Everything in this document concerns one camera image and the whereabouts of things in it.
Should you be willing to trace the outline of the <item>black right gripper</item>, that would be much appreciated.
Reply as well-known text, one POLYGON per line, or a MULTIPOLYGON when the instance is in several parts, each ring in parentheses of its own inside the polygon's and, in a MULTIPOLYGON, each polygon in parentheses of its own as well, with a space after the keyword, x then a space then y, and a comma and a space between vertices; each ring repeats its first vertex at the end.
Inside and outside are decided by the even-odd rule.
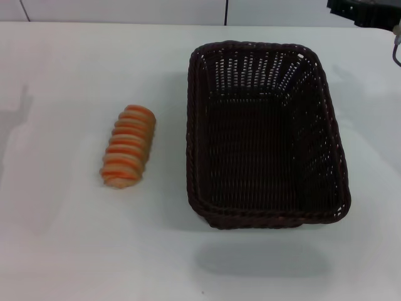
POLYGON ((352 20, 358 27, 394 27, 400 24, 400 0, 328 0, 331 14, 352 20))

